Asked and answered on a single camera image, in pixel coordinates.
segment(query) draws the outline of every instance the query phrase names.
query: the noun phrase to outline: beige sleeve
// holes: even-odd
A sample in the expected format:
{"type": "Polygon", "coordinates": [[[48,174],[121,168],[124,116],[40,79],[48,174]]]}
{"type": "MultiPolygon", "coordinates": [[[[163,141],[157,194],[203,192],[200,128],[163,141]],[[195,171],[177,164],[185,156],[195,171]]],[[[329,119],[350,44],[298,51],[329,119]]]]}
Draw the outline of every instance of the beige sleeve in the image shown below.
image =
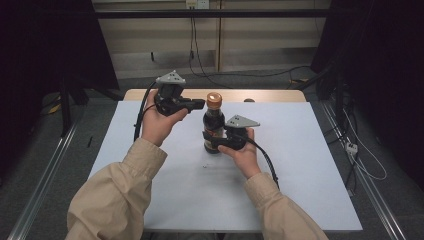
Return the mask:
{"type": "Polygon", "coordinates": [[[74,196],[66,239],[140,239],[152,179],[166,157],[157,146],[137,139],[121,163],[97,172],[74,196]]]}
{"type": "Polygon", "coordinates": [[[328,239],[303,209],[278,190],[268,173],[251,177],[245,190],[259,212],[265,239],[328,239]]]}

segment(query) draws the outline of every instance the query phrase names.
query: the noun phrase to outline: dark glass bottle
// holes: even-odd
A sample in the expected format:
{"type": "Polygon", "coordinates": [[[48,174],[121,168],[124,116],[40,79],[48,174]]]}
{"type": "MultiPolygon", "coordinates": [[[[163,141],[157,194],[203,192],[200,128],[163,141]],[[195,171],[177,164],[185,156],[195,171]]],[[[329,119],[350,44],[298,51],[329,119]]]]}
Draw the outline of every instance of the dark glass bottle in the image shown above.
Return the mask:
{"type": "MultiPolygon", "coordinates": [[[[213,137],[222,138],[224,135],[225,117],[221,111],[222,96],[219,93],[211,92],[206,98],[208,110],[203,116],[205,131],[213,137]]],[[[219,153],[218,149],[213,148],[210,141],[205,140],[205,149],[208,153],[219,153]]]]}

